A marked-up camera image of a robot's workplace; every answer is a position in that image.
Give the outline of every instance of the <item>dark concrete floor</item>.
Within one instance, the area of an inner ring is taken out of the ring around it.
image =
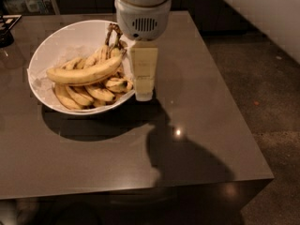
[[[300,65],[259,32],[203,39],[275,176],[242,224],[300,224]]]

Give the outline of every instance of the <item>gray table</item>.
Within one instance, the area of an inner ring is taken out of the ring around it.
[[[52,32],[90,19],[114,16],[22,17],[12,29],[14,44],[1,50],[0,199],[109,193],[118,200],[121,191],[143,198],[155,191],[156,201],[172,194],[172,204],[226,217],[273,179],[187,12],[172,12],[157,40],[151,102],[133,98],[86,117],[39,104],[26,75],[33,52]],[[199,219],[221,218],[207,214]]]

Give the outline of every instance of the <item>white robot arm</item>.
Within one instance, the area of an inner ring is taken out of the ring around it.
[[[116,19],[124,35],[154,40],[166,29],[172,0],[115,0]]]

